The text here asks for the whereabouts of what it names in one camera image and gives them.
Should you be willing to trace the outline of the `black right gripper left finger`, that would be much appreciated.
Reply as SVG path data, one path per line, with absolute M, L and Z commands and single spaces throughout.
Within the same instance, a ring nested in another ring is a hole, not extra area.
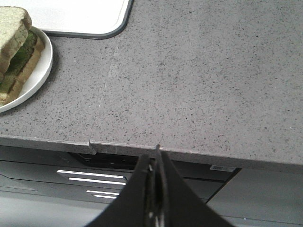
M 142 155 L 118 197 L 88 227 L 154 226 L 154 176 L 148 155 Z

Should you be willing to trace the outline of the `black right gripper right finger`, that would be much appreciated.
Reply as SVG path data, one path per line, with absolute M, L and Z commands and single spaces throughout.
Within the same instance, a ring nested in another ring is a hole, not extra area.
M 177 172 L 168 155 L 156 145 L 153 167 L 154 218 L 156 227 L 232 227 L 203 203 Z

